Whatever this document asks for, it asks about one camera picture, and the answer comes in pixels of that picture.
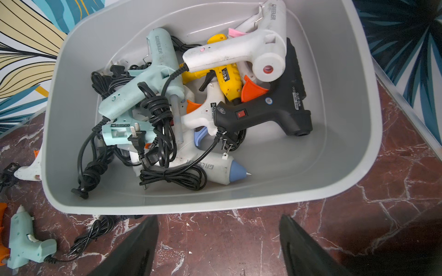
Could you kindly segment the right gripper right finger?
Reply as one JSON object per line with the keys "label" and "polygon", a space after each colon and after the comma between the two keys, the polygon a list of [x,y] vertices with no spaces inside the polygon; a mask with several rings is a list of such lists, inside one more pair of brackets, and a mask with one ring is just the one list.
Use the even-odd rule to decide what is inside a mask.
{"label": "right gripper right finger", "polygon": [[289,276],[349,276],[293,218],[283,215],[279,223],[280,244]]}

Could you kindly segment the black glue gun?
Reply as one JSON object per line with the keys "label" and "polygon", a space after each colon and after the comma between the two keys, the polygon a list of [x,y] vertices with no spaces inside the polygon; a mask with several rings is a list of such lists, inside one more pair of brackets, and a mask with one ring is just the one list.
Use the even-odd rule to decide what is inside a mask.
{"label": "black glue gun", "polygon": [[287,136],[305,136],[313,130],[311,112],[303,105],[305,98],[297,53],[290,39],[287,39],[285,70],[280,78],[270,83],[270,90],[236,106],[219,103],[214,124],[228,132],[238,132],[274,121]]}

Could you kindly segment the large white pink-tip glue gun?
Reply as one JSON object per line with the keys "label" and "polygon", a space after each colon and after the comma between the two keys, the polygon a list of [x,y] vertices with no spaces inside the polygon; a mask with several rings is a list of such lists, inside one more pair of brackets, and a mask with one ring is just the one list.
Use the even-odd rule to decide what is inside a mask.
{"label": "large white pink-tip glue gun", "polygon": [[260,12],[249,18],[256,30],[187,50],[184,63],[190,72],[225,64],[250,62],[254,76],[272,82],[283,74],[287,54],[287,10],[284,1],[267,1]]}

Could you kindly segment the mint green large glue gun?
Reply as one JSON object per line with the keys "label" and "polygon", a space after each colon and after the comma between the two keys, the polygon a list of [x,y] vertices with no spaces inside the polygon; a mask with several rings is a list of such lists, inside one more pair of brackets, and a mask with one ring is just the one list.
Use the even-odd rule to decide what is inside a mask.
{"label": "mint green large glue gun", "polygon": [[156,95],[161,95],[170,75],[180,68],[171,36],[167,30],[153,29],[147,36],[147,42],[150,57],[152,57],[151,65],[143,70],[130,71],[133,79],[100,103],[98,112],[110,119],[110,123],[146,99],[138,88],[138,83],[147,83]]}

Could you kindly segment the yellow glue gun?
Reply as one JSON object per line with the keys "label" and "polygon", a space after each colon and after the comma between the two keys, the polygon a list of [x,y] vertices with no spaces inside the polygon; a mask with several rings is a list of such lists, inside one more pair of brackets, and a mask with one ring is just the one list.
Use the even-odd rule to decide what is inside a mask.
{"label": "yellow glue gun", "polygon": [[216,76],[221,91],[225,97],[234,105],[241,104],[242,81],[237,65],[226,64],[213,69],[201,70],[197,72],[184,72],[181,76],[183,84],[200,79],[202,77],[211,78]]}

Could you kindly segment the white small glue gun pair-left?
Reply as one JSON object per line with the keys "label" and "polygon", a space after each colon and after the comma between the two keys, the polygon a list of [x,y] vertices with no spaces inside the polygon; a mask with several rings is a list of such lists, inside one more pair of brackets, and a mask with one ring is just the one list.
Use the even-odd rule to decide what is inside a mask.
{"label": "white small glue gun pair-left", "polygon": [[220,102],[226,102],[225,96],[220,89],[217,80],[211,81],[207,86],[207,96],[196,110],[189,114],[181,116],[183,131],[206,127],[208,134],[215,136],[218,128],[214,124],[216,107]]}

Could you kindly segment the orange small glue gun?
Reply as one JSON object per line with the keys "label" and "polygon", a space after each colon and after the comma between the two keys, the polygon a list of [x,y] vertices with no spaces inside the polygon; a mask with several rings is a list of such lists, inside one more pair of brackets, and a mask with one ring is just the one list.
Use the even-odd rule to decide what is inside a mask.
{"label": "orange small glue gun", "polygon": [[1,239],[0,239],[0,247],[1,247],[1,266],[6,266],[8,262],[8,258],[10,257],[10,249],[6,247],[3,243],[3,236],[6,233],[6,230],[3,225],[3,216],[5,214],[5,211],[7,209],[8,205],[4,202],[0,203],[0,232],[1,232]]}

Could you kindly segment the mint green small glue gun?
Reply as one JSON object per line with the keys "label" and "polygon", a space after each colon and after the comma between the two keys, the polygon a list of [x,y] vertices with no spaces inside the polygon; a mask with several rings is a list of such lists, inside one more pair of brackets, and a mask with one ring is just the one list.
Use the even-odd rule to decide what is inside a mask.
{"label": "mint green small glue gun", "polygon": [[120,115],[112,123],[102,127],[102,136],[107,146],[131,144],[131,127],[138,123],[141,131],[146,131],[145,141],[152,143],[156,137],[154,127],[148,121],[148,112],[141,108],[132,108]]}

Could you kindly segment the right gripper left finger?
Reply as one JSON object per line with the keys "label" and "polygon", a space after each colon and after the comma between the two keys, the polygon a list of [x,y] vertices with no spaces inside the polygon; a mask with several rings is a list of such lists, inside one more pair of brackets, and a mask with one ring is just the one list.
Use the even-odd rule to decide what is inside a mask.
{"label": "right gripper left finger", "polygon": [[91,276],[149,276],[153,267],[158,235],[158,217],[146,218],[105,261],[89,274]]}

